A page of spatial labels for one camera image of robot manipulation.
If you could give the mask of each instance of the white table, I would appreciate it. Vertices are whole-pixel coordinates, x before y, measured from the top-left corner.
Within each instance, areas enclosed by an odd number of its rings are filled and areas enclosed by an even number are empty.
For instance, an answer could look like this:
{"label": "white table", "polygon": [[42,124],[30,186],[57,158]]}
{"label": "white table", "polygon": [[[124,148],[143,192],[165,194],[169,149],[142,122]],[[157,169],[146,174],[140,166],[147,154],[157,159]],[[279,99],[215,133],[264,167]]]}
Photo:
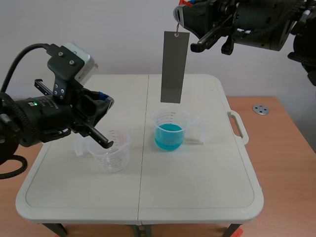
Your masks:
{"label": "white table", "polygon": [[[76,157],[73,135],[45,144],[18,193],[19,214],[60,236],[65,232],[55,223],[145,225],[150,235],[151,224],[218,222],[234,224],[224,235],[230,236],[255,218],[263,194],[244,146],[248,136],[218,79],[185,75],[180,106],[200,115],[208,136],[204,145],[173,152],[153,140],[160,86],[161,75],[93,76],[85,87],[115,100],[97,128],[128,131],[129,164],[105,174],[89,155]],[[236,118],[243,138],[234,135],[228,116]]]}

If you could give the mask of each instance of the measuring cup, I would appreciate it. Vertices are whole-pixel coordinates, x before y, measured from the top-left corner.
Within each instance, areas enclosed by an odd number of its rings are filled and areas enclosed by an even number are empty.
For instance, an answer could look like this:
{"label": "measuring cup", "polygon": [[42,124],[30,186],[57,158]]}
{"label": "measuring cup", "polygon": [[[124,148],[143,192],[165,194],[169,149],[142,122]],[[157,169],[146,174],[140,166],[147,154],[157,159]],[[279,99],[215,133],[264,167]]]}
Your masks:
{"label": "measuring cup", "polygon": [[162,108],[152,115],[155,123],[155,143],[160,148],[173,151],[181,146],[185,140],[185,133],[189,127],[197,127],[200,136],[195,139],[188,139],[188,143],[203,144],[202,126],[196,118],[181,109]]}
{"label": "measuring cup", "polygon": [[77,155],[83,155],[85,146],[105,172],[117,172],[125,168],[129,161],[129,146],[132,140],[127,133],[122,131],[110,130],[103,134],[109,141],[114,141],[110,148],[104,149],[91,137],[85,137],[81,147],[78,143],[74,143],[75,152]]}

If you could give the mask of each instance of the robotic arm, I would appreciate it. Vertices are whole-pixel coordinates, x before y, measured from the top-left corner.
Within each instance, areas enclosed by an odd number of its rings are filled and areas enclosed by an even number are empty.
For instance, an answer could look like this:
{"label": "robotic arm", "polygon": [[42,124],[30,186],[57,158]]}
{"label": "robotic arm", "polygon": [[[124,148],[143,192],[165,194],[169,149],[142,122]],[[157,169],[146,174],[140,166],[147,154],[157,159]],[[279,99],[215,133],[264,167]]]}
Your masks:
{"label": "robotic arm", "polygon": [[[53,90],[41,79],[35,87],[44,95],[13,101],[5,93],[13,72],[25,54],[44,48],[51,56],[47,65],[55,74]],[[93,58],[73,43],[58,47],[54,44],[33,44],[25,48],[14,60],[0,92],[0,165],[8,159],[22,162],[16,171],[0,174],[10,178],[27,168],[27,161],[13,155],[22,145],[29,147],[39,142],[50,142],[68,136],[71,131],[83,137],[91,136],[102,147],[109,148],[113,141],[104,137],[95,125],[107,113],[114,100],[102,93],[85,89],[85,83],[97,65]]]}
{"label": "robotic arm", "polygon": [[173,15],[199,39],[191,44],[197,53],[220,37],[227,37],[221,49],[226,55],[235,43],[280,51],[293,34],[294,52],[288,58],[302,63],[316,86],[315,0],[181,0]]}

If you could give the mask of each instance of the blue liquid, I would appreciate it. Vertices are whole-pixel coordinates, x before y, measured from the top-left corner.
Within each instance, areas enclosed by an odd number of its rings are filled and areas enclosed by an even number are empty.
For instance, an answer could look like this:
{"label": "blue liquid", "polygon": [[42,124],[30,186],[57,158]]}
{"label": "blue liquid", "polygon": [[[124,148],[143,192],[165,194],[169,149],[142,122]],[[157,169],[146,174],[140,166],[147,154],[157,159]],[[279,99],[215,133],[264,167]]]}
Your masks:
{"label": "blue liquid", "polygon": [[[160,126],[167,131],[181,131],[182,128],[175,124],[163,124]],[[183,143],[184,132],[167,132],[159,128],[155,131],[156,144],[167,151],[173,151],[181,146]]]}

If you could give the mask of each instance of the wooden desk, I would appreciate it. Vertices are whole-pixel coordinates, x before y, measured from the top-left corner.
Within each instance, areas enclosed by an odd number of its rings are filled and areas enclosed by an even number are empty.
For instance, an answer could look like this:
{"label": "wooden desk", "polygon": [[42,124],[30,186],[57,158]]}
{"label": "wooden desk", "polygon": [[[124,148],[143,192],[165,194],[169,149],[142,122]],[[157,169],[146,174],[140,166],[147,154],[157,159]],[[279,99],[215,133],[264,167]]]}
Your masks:
{"label": "wooden desk", "polygon": [[[316,234],[316,155],[280,102],[274,97],[229,98],[249,135],[246,148],[265,196],[261,214],[242,226],[242,237],[299,237]],[[270,113],[257,115],[252,105],[264,104]],[[19,148],[32,166],[41,145]],[[16,169],[16,161],[0,166],[0,173]],[[15,197],[28,172],[0,180],[0,236],[53,237],[42,225],[31,224],[15,210]],[[219,237],[225,226],[155,225],[154,237]],[[122,225],[66,225],[69,237],[132,237]]]}

